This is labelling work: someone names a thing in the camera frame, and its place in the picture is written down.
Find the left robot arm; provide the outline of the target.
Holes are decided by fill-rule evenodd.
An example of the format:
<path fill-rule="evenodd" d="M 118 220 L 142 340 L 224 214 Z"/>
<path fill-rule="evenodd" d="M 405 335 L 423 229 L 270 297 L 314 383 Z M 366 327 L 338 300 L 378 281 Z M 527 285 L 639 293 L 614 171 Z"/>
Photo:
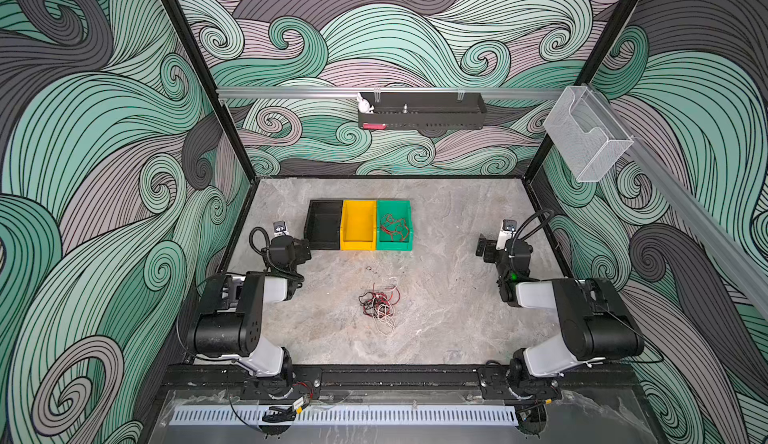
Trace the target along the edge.
<path fill-rule="evenodd" d="M 271 232 L 251 229 L 248 244 L 264 268 L 219 273 L 207 280 L 185 350 L 197 360 L 233 364 L 253 378 L 292 386 L 290 353 L 263 335 L 263 314 L 266 306 L 291 300 L 303 287 L 305 277 L 298 267 L 312 258 L 310 242 L 290 235 L 286 224 L 277 221 Z"/>

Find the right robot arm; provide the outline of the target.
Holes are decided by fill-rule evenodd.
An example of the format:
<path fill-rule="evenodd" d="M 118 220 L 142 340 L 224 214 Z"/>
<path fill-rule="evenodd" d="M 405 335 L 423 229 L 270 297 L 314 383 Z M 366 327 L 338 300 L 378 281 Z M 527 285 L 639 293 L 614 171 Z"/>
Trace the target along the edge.
<path fill-rule="evenodd" d="M 555 335 L 516 351 L 511 359 L 509 380 L 516 387 L 581 365 L 638 357 L 646 347 L 635 319 L 608 280 L 531 276 L 533 246 L 528 239 L 554 216 L 553 210 L 542 209 L 521 223 L 505 219 L 496 238 L 481 235 L 477 241 L 476 255 L 496 269 L 503 303 L 557 314 Z"/>

